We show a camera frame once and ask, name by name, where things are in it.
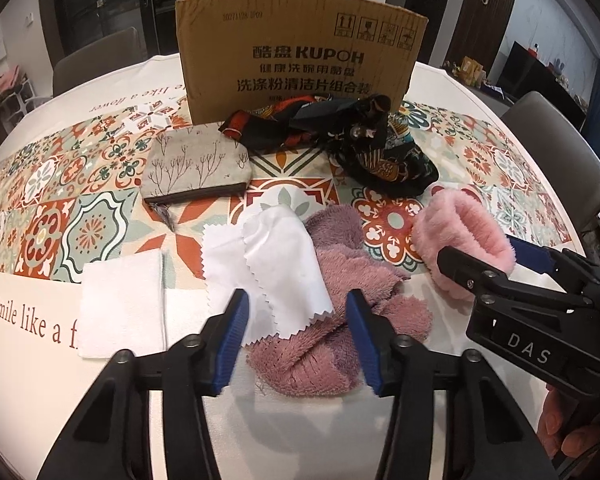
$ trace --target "pink fluffy headband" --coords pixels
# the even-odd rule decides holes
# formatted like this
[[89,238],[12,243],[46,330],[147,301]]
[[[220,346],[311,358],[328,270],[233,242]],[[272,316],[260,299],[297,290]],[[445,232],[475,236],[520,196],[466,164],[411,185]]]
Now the pink fluffy headband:
[[455,247],[507,274],[516,265],[516,253],[495,218],[476,199],[456,189],[436,193],[416,215],[411,241],[433,281],[452,298],[470,300],[472,294],[440,273],[441,248]]

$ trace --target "table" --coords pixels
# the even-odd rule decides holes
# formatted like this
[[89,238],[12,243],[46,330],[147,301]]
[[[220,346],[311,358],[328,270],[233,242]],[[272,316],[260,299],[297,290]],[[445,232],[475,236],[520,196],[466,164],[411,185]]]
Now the table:
[[[582,252],[564,209],[528,153],[444,71],[417,64],[401,111],[401,120],[436,163],[442,186],[461,186],[481,197],[507,232]],[[32,315],[46,320],[40,336],[0,318],[0,451],[24,478],[35,478],[104,365],[80,359],[73,345],[76,284],[84,263],[161,248],[167,287],[203,288],[203,225],[236,221],[245,206],[258,201],[274,203],[285,186],[302,192],[296,196],[310,202],[309,212],[331,203],[353,204],[364,221],[369,252],[413,271],[405,292],[426,299],[434,313],[427,345],[455,354],[471,346],[464,336],[468,306],[437,291],[409,242],[410,219],[429,196],[385,200],[347,178],[318,148],[253,154],[245,196],[173,207],[177,229],[172,234],[138,200],[138,185],[155,135],[188,124],[179,59],[157,57],[37,108],[0,147],[0,302],[35,307]],[[513,277],[556,287],[548,277],[521,267]],[[535,424],[544,386],[484,353]],[[243,356],[230,387],[205,405],[219,468],[229,479],[371,478],[390,411],[390,400],[374,398],[366,387],[334,399],[280,396],[255,379]],[[164,478],[159,415],[156,394],[151,416],[157,479]],[[439,402],[432,479],[442,472],[443,430]]]

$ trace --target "gray chair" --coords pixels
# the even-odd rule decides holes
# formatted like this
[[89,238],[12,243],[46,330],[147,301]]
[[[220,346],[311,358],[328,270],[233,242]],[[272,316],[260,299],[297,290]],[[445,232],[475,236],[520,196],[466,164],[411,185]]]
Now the gray chair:
[[576,231],[600,211],[600,160],[549,101],[529,92],[502,115],[549,180]]
[[129,27],[62,58],[54,68],[54,97],[119,68],[144,61],[138,31]]

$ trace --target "marble wall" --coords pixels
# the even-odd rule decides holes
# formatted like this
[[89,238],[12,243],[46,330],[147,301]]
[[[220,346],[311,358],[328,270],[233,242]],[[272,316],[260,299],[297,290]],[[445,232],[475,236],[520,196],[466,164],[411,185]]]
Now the marble wall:
[[497,81],[514,41],[525,48],[537,43],[538,59],[545,65],[559,57],[569,80],[569,92],[589,101],[598,59],[556,0],[515,0],[488,75],[490,81]]

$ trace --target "small cardboard box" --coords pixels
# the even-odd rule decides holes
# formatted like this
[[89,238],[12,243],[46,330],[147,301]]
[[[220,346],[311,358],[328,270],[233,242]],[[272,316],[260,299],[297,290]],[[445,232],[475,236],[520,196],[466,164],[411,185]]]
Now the small cardboard box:
[[178,0],[194,124],[292,96],[388,95],[409,87],[427,19],[367,0]]

